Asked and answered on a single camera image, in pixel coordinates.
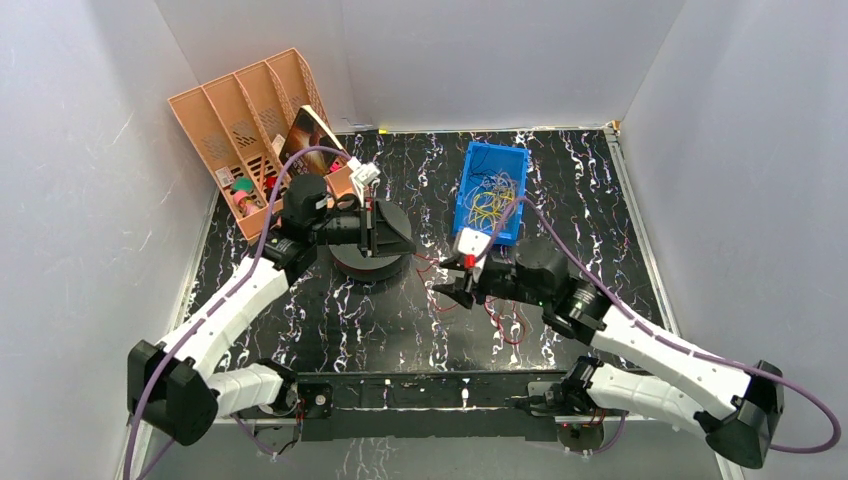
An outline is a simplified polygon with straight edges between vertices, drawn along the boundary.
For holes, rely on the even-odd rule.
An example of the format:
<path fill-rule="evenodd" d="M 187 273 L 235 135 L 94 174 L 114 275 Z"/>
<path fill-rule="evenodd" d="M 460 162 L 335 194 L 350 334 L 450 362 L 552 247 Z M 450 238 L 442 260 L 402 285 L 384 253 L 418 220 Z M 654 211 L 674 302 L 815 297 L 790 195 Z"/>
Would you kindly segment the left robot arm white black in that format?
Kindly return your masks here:
<path fill-rule="evenodd" d="M 315 262 L 319 248 L 350 245 L 363 258 L 413 254 L 415 244 L 384 215 L 373 196 L 379 172 L 352 173 L 352 192 L 330 200 L 324 177 L 294 177 L 282 207 L 265 218 L 254 254 L 182 325 L 156 343 L 141 340 L 128 355 L 128 408 L 183 446 L 198 442 L 216 419 L 262 406 L 275 416 L 300 409 L 297 375 L 271 360 L 219 373 L 219 359 L 252 321 Z"/>

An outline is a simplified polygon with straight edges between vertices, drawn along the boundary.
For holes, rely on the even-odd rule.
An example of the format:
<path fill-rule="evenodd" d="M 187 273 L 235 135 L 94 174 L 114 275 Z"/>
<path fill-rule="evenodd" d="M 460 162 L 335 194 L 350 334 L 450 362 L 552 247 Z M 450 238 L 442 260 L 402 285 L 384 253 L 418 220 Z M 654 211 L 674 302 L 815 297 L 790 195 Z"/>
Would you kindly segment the grey perforated cable spool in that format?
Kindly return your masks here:
<path fill-rule="evenodd" d="M 401 273 L 411 257 L 366 258 L 353 245 L 330 245 L 328 250 L 335 266 L 342 273 L 354 281 L 365 283 L 387 280 Z"/>

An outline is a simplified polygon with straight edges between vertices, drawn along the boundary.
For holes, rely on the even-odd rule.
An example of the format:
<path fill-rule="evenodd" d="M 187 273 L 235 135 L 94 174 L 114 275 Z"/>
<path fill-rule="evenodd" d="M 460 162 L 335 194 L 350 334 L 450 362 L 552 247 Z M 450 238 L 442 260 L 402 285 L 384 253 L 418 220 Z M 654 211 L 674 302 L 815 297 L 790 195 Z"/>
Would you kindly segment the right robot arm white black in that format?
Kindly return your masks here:
<path fill-rule="evenodd" d="M 488 236 L 465 229 L 440 267 L 460 272 L 434 291 L 465 308 L 502 299 L 536 305 L 557 334 L 630 361 L 644 374 L 584 358 L 563 380 L 565 405 L 628 411 L 702 437 L 718 455 L 763 467 L 783 413 L 781 371 L 735 365 L 651 324 L 572 271 L 566 253 L 540 238 L 518 242 L 511 259 L 484 253 Z"/>

